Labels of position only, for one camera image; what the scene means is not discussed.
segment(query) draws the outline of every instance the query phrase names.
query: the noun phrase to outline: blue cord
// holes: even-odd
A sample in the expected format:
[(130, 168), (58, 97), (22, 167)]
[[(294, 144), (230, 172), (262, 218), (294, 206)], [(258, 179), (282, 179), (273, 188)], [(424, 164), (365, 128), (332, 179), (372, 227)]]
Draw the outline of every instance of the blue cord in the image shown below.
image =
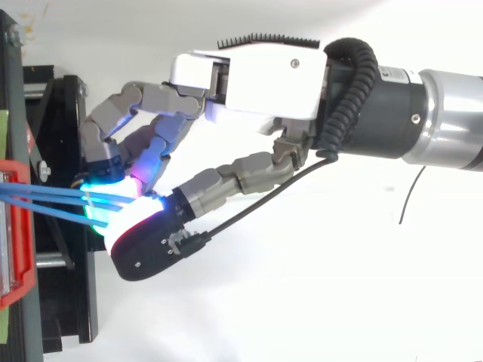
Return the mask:
[[(87, 200), (82, 200), (80, 198), (71, 198), (68, 196), (54, 196), (54, 195), (36, 194), (36, 193), (18, 192), (18, 191), (15, 191), (15, 192), (0, 191), (0, 195), (17, 196), (19, 198), (26, 198), (28, 200), (35, 200), (35, 201), (51, 202), (53, 204), (68, 204), (68, 205), (78, 205), (78, 206), (89, 205), (89, 202)], [(97, 201), (92, 201), (92, 205), (94, 207), (97, 207), (100, 209), (106, 209), (110, 211), (120, 211), (120, 209), (122, 209), (122, 207), (118, 205), (107, 204), (104, 202), (97, 202)]]
[(8, 204), (12, 204), (18, 207), (22, 207), (24, 209), (28, 209), (36, 213), (43, 213), (45, 215), (58, 217), (59, 219), (77, 222), (79, 224), (94, 225), (94, 226), (99, 226), (101, 228), (107, 227), (107, 222), (88, 219), (87, 217), (84, 217), (84, 216), (75, 215), (73, 213), (67, 213), (66, 211), (62, 211), (62, 210), (51, 209), (45, 206), (31, 204), (29, 202), (17, 200), (15, 198), (10, 198), (4, 195), (0, 195), (0, 201), (6, 202)]
[[(72, 196), (74, 198), (87, 197), (86, 193), (80, 190), (62, 189), (59, 187), (49, 187), (49, 186), (25, 185), (22, 183), (2, 183), (0, 184), (0, 190), (19, 191), (19, 192), (38, 192), (39, 194)], [(134, 201), (133, 198), (127, 198), (125, 196), (118, 196), (118, 195), (101, 194), (99, 192), (89, 192), (89, 196), (91, 198), (99, 198), (99, 199), (115, 201), (115, 202), (123, 202), (125, 204), (130, 204), (132, 201)]]

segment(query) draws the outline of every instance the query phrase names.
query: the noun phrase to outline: screw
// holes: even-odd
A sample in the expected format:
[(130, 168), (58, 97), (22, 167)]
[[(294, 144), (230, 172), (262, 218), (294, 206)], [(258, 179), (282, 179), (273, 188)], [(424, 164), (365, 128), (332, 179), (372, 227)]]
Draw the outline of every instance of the screw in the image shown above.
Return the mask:
[(292, 68), (296, 69), (299, 67), (300, 65), (300, 62), (298, 59), (293, 59), (291, 62), (290, 62), (290, 65), (292, 66)]
[(25, 44), (25, 29), (18, 24), (10, 25), (7, 31), (7, 40), (14, 47), (20, 48)]
[(411, 122), (414, 124), (418, 124), (421, 122), (421, 116), (418, 115), (417, 113), (411, 116)]
[(51, 175), (52, 170), (49, 166), (47, 166), (47, 162), (40, 161), (38, 163), (38, 178), (45, 183), (48, 177)]
[(78, 85), (78, 93), (82, 98), (85, 98), (89, 95), (89, 88), (88, 85), (85, 83), (81, 83)]

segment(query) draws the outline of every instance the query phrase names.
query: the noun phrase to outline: black coiled cable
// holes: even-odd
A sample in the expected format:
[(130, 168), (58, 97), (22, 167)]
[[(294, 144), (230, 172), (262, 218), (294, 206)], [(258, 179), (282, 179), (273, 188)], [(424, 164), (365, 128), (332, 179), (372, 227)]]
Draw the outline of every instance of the black coiled cable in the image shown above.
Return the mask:
[(324, 122), (321, 133), (315, 140), (317, 156), (334, 158), (371, 94), (378, 72), (377, 59), (366, 42), (355, 38), (336, 40), (325, 47), (324, 52), (329, 59), (349, 60), (354, 66), (354, 76), (349, 89)]

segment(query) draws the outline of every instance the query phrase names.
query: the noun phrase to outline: metallic cylinder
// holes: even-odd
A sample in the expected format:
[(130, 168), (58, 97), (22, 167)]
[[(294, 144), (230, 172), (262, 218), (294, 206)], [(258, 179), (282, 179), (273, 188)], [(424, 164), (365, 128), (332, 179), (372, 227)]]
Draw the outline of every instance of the metallic cylinder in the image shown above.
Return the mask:
[(61, 253), (39, 253), (37, 254), (37, 268), (62, 268), (66, 261)]
[(44, 96), (47, 84), (25, 84), (23, 86), (23, 96), (26, 100), (40, 100)]
[(479, 170), (483, 161), (483, 80), (435, 70), (420, 73), (428, 114), (409, 164)]

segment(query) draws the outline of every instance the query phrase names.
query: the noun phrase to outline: label sticker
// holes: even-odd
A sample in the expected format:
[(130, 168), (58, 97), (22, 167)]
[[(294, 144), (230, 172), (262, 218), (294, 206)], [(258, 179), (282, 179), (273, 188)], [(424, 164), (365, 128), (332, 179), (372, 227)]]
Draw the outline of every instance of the label sticker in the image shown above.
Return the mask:
[(405, 69), (405, 71), (408, 74), (409, 80), (411, 81), (411, 83), (413, 83), (413, 84), (422, 84), (423, 83), (423, 79), (421, 79), (420, 75), (417, 74), (415, 71), (407, 70), (407, 69)]
[(393, 83), (408, 84), (409, 78), (404, 69), (392, 68), (390, 66), (379, 67), (380, 77), (383, 81), (391, 81)]
[(8, 111), (0, 110), (0, 159), (7, 156)]

